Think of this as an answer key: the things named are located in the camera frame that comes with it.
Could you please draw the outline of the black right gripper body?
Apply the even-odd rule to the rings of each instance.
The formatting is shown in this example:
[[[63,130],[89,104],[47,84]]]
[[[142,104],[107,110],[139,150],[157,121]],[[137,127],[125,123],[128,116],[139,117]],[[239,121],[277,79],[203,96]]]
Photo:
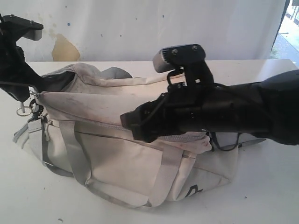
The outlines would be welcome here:
[[[168,92],[140,105],[140,140],[182,135],[187,132],[210,132],[204,104],[210,84],[171,86]]]

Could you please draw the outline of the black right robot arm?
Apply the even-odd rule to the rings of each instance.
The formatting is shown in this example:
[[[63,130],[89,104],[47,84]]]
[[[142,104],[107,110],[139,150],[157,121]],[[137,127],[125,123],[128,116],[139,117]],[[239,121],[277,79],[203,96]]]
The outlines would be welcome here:
[[[135,140],[187,132],[248,133],[284,145],[299,143],[299,72],[260,82],[171,83],[156,100],[120,116]]]

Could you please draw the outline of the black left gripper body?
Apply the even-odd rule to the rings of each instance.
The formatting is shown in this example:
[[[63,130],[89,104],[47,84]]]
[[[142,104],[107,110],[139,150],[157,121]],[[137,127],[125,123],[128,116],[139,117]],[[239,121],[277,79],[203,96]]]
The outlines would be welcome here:
[[[0,36],[0,88],[19,102],[26,101],[29,87],[44,90],[44,80],[25,61],[24,52],[16,42]]]

